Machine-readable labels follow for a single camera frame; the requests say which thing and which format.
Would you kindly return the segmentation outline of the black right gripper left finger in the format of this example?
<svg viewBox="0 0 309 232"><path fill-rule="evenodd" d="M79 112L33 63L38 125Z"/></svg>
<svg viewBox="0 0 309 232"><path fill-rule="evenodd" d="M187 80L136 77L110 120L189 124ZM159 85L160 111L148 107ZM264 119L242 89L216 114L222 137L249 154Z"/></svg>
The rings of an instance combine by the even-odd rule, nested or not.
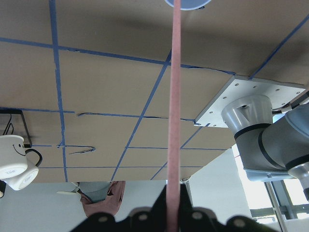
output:
<svg viewBox="0 0 309 232"><path fill-rule="evenodd" d="M152 207L138 207L116 221L108 213L95 213L72 229L73 232L165 232L167 230L166 187Z"/></svg>

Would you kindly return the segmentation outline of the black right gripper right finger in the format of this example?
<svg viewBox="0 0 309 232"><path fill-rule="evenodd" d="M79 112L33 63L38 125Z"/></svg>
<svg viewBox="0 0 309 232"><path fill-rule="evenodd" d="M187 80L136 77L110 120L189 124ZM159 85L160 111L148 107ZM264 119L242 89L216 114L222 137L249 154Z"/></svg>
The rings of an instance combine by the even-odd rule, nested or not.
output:
<svg viewBox="0 0 309 232"><path fill-rule="evenodd" d="M216 214L203 207L193 207L185 184L180 185L179 231L181 232L273 232L274 229L251 218L236 215L226 224Z"/></svg>

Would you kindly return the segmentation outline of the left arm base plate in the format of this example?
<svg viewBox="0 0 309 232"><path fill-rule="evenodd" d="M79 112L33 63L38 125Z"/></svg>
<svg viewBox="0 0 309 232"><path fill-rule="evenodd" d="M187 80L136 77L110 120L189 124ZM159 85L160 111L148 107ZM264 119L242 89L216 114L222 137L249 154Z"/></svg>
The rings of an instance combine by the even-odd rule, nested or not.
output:
<svg viewBox="0 0 309 232"><path fill-rule="evenodd" d="M233 76L195 119L195 125L229 128L233 133L271 124L272 111L305 91L304 85Z"/></svg>

